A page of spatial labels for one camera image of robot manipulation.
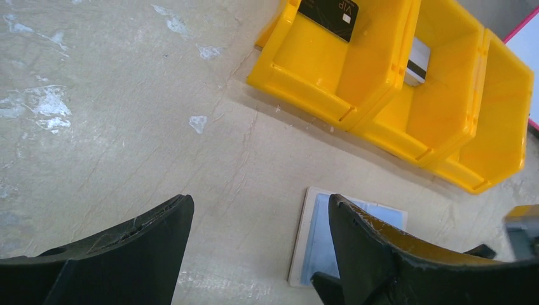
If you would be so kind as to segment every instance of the concrete floor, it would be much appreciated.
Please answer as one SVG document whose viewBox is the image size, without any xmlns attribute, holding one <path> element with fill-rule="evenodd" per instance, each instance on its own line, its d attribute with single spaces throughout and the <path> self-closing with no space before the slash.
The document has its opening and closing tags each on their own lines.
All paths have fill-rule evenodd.
<svg viewBox="0 0 539 305">
<path fill-rule="evenodd" d="M 245 84 L 277 2 L 0 4 L 0 257 L 191 194 L 174 304 L 318 304 L 286 282 L 304 192 L 318 186 L 407 210 L 408 231 L 437 245 L 487 243 L 511 260 L 501 218 L 539 202 L 539 141 L 529 137 L 523 172 L 470 196 L 330 132 Z M 501 37 L 539 4 L 461 2 Z M 192 116 L 208 118 L 201 134 Z"/>
</svg>

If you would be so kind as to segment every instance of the plastic storage bin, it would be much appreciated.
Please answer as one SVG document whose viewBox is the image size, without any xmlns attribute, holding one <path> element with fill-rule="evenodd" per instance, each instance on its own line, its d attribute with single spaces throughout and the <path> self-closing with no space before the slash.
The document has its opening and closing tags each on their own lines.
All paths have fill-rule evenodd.
<svg viewBox="0 0 539 305">
<path fill-rule="evenodd" d="M 347 43 L 298 13 L 300 0 L 281 0 L 258 39 L 263 50 L 248 84 L 342 130 L 379 108 L 402 88 L 420 0 L 354 2 Z"/>
<path fill-rule="evenodd" d="M 393 100 L 380 101 L 371 121 L 350 132 L 425 166 L 474 137 L 484 27 L 454 0 L 422 0 L 415 36 L 431 49 L 425 83 L 404 84 Z"/>
<path fill-rule="evenodd" d="M 428 169 L 479 194 L 524 167 L 533 72 L 490 30 L 484 36 L 486 66 L 475 138 Z"/>
</svg>

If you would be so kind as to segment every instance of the gray object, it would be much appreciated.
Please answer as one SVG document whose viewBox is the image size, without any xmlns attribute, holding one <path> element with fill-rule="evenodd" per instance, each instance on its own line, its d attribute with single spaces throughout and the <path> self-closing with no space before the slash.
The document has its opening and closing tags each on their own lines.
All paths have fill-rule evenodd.
<svg viewBox="0 0 539 305">
<path fill-rule="evenodd" d="M 504 222 L 516 260 L 539 257 L 539 205 L 515 207 Z"/>
<path fill-rule="evenodd" d="M 422 41 L 414 37 L 412 52 L 406 67 L 404 82 L 410 86 L 419 86 L 425 83 L 426 70 L 430 60 L 430 48 Z"/>
</svg>

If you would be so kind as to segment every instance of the yellow plastic bin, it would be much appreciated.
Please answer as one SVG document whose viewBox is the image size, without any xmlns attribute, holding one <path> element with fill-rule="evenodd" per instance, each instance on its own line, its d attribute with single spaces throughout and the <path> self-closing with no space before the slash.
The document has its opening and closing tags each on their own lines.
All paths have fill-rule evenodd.
<svg viewBox="0 0 539 305">
<path fill-rule="evenodd" d="M 350 132 L 426 166 L 474 136 L 484 27 L 455 0 L 422 0 L 415 36 L 431 49 L 425 83 L 404 84 L 371 121 L 361 121 Z"/>
<path fill-rule="evenodd" d="M 533 91 L 533 72 L 490 30 L 484 37 L 488 54 L 475 138 L 428 169 L 480 194 L 522 170 Z"/>
<path fill-rule="evenodd" d="M 420 0 L 354 0 L 349 43 L 281 0 L 257 45 L 263 50 L 248 84 L 349 130 L 401 88 Z"/>
</svg>

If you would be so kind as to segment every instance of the black plastic part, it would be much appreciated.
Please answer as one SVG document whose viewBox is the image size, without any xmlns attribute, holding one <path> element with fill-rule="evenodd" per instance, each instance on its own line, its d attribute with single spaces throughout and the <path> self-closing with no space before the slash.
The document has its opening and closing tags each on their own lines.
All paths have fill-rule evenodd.
<svg viewBox="0 0 539 305">
<path fill-rule="evenodd" d="M 329 224 L 345 304 L 539 304 L 539 259 L 503 263 L 440 248 L 340 195 L 330 197 Z"/>
<path fill-rule="evenodd" d="M 194 203 L 178 195 L 37 257 L 0 260 L 2 304 L 170 304 Z"/>
<path fill-rule="evenodd" d="M 421 77 L 423 79 L 423 81 L 425 81 L 426 70 L 424 70 L 423 68 L 421 68 L 420 66 L 418 66 L 415 62 L 413 62 L 411 60 L 408 60 L 408 64 L 406 65 L 406 67 L 408 69 L 412 70 L 412 72 L 417 74 L 419 77 Z"/>
<path fill-rule="evenodd" d="M 349 43 L 359 9 L 352 0 L 304 0 L 297 11 Z"/>
<path fill-rule="evenodd" d="M 464 252 L 464 254 L 482 257 L 484 259 L 494 259 L 496 257 L 496 251 L 494 251 L 491 247 L 485 245 L 484 243 L 469 251 Z"/>
<path fill-rule="evenodd" d="M 345 305 L 345 295 L 341 280 L 322 272 L 315 272 L 311 283 L 324 305 Z"/>
</svg>

